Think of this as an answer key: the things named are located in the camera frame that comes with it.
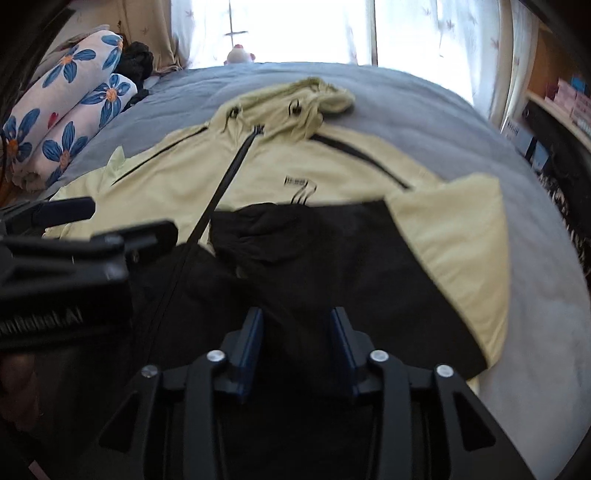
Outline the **yellow and black hooded jacket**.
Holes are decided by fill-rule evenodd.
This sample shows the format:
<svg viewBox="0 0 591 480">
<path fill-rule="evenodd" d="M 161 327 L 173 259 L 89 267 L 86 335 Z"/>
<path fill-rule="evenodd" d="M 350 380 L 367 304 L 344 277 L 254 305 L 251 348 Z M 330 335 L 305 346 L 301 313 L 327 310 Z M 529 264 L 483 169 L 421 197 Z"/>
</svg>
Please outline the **yellow and black hooded jacket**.
<svg viewBox="0 0 591 480">
<path fill-rule="evenodd" d="M 447 181 L 388 142 L 332 126 L 349 91 L 307 78 L 252 91 L 204 124 L 62 187 L 93 216 L 48 229 L 60 240 L 155 220 L 180 252 L 155 292 L 190 306 L 211 264 L 248 282 L 280 320 L 342 306 L 356 328 L 404 362 L 454 367 L 473 379 L 500 359 L 508 329 L 510 249 L 499 180 Z"/>
</svg>

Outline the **black clothing pile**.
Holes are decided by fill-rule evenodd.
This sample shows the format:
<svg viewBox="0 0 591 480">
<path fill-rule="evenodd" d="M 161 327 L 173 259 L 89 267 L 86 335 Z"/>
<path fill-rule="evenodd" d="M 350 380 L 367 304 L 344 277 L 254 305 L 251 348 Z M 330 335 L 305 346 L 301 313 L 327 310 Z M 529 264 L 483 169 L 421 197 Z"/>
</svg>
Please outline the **black clothing pile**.
<svg viewBox="0 0 591 480">
<path fill-rule="evenodd" d="M 114 72 L 131 80 L 138 90 L 153 72 L 153 54 L 148 46 L 141 42 L 127 45 L 121 54 Z"/>
</svg>

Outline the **grey bed blanket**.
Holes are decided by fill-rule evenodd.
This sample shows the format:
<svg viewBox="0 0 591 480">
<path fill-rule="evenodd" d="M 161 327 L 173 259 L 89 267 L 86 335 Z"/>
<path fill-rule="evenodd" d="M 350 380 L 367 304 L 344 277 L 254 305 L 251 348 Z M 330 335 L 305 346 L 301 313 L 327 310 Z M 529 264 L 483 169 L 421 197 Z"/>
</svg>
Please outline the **grey bed blanket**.
<svg viewBox="0 0 591 480">
<path fill-rule="evenodd" d="M 578 255 L 551 202 L 514 146 L 466 100 L 410 74 L 372 66 L 263 63 L 177 71 L 98 133 L 61 178 L 68 184 L 122 148 L 135 155 L 166 134 L 207 121 L 243 93 L 307 77 L 349 90 L 342 127 L 395 145 L 439 176 L 496 176 L 511 254 L 509 325 L 481 398 L 533 474 L 554 479 L 590 426 L 590 299 Z"/>
</svg>

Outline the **lower floral rolled quilt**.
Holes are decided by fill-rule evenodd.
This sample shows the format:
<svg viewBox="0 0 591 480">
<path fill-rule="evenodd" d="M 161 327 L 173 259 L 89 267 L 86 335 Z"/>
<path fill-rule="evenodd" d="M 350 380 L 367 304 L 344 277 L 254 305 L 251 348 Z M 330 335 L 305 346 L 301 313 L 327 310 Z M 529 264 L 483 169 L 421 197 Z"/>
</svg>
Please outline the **lower floral rolled quilt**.
<svg viewBox="0 0 591 480">
<path fill-rule="evenodd" d="M 137 87 L 131 80 L 121 74 L 111 74 L 57 122 L 21 172 L 12 173 L 12 182 L 27 192 L 53 185 L 89 141 L 123 111 L 136 93 Z"/>
</svg>

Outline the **floral rolled quilt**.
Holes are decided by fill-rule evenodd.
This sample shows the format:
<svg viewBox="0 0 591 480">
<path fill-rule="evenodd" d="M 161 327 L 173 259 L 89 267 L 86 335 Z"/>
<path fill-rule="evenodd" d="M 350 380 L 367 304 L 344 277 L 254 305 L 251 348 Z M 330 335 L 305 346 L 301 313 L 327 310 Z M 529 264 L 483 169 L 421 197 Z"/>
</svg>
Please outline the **floral rolled quilt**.
<svg viewBox="0 0 591 480">
<path fill-rule="evenodd" d="M 122 38 L 99 30 L 70 47 L 21 97 L 3 126 L 10 163 L 29 160 L 58 120 L 105 82 L 118 64 Z"/>
<path fill-rule="evenodd" d="M 21 172 L 12 173 L 12 182 L 27 192 L 53 185 L 89 141 L 123 111 L 136 93 L 137 87 L 131 80 L 121 74 L 111 74 L 57 122 Z"/>
</svg>

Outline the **upper floral rolled quilt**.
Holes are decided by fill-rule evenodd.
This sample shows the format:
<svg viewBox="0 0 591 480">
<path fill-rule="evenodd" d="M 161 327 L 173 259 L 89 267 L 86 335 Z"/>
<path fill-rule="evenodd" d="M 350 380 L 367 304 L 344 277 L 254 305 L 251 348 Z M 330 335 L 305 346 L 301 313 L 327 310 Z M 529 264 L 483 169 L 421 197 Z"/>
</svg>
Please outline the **upper floral rolled quilt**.
<svg viewBox="0 0 591 480">
<path fill-rule="evenodd" d="M 99 30 L 70 47 L 21 97 L 3 126 L 10 163 L 29 160 L 58 120 L 105 82 L 118 64 L 122 38 Z"/>
</svg>

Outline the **white pink plush toy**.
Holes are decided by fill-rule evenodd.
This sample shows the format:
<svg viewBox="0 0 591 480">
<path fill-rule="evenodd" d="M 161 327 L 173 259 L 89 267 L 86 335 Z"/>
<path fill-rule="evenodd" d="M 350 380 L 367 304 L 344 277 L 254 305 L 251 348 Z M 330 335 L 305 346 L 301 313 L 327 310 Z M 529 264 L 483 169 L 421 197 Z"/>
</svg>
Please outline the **white pink plush toy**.
<svg viewBox="0 0 591 480">
<path fill-rule="evenodd" d="M 226 56 L 224 61 L 225 65 L 235 65 L 235 64 L 245 64 L 245 63 L 253 63 L 256 61 L 256 56 L 252 53 L 249 53 L 243 48 L 242 44 L 235 44 L 231 48 Z"/>
</svg>

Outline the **beige patterned curtain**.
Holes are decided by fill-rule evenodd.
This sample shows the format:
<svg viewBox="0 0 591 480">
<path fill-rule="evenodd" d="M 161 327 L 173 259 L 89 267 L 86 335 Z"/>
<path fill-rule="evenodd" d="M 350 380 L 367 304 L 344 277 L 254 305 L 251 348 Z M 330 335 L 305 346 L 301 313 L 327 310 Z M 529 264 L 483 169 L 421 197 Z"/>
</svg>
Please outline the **beige patterned curtain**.
<svg viewBox="0 0 591 480">
<path fill-rule="evenodd" d="M 114 5 L 120 31 L 129 43 L 140 42 L 148 47 L 156 73 L 187 67 L 194 29 L 190 1 L 123 0 Z"/>
</svg>

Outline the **black white patterned cloth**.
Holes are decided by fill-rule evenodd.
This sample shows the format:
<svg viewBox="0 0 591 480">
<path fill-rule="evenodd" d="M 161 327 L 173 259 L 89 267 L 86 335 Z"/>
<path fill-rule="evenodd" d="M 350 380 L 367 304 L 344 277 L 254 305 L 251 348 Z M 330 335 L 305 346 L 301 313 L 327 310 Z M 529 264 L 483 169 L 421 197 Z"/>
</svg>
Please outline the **black white patterned cloth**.
<svg viewBox="0 0 591 480">
<path fill-rule="evenodd" d="M 580 228 L 574 223 L 574 215 L 571 213 L 567 198 L 556 179 L 543 173 L 538 174 L 538 180 L 548 194 L 551 202 L 559 210 L 562 223 L 573 244 L 579 264 L 587 283 L 590 283 L 590 237 L 584 235 Z"/>
</svg>

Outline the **pink storage boxes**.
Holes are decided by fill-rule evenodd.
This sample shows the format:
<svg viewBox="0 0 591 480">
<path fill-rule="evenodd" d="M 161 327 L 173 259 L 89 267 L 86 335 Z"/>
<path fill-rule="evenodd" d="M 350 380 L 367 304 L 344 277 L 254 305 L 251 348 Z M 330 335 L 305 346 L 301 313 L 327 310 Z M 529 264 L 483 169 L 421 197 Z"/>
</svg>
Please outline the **pink storage boxes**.
<svg viewBox="0 0 591 480">
<path fill-rule="evenodd" d="M 557 105 L 574 123 L 590 125 L 590 98 L 568 82 L 558 79 L 546 86 L 546 98 Z"/>
</svg>

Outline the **white sheer curtain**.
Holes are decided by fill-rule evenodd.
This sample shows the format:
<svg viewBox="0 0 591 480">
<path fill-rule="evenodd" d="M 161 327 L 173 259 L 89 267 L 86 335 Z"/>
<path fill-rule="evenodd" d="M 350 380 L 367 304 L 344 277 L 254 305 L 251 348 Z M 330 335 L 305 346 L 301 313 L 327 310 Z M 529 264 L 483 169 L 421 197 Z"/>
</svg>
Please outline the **white sheer curtain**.
<svg viewBox="0 0 591 480">
<path fill-rule="evenodd" d="M 519 1 L 174 1 L 192 68 L 242 46 L 263 62 L 373 65 L 410 73 L 470 103 L 495 126 L 532 71 L 539 22 Z"/>
</svg>

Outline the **wooden wall shelf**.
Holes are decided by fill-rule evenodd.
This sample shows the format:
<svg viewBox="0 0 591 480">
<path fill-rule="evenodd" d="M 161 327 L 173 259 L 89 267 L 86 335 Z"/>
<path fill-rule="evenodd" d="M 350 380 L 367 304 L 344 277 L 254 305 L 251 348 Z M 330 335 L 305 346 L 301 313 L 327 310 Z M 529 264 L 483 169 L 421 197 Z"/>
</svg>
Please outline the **wooden wall shelf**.
<svg viewBox="0 0 591 480">
<path fill-rule="evenodd" d="M 502 133 L 511 140 L 532 138 L 526 132 L 526 106 L 532 103 L 559 124 L 575 145 L 590 152 L 590 83 L 556 36 L 533 18 L 513 19 L 510 86 Z"/>
</svg>

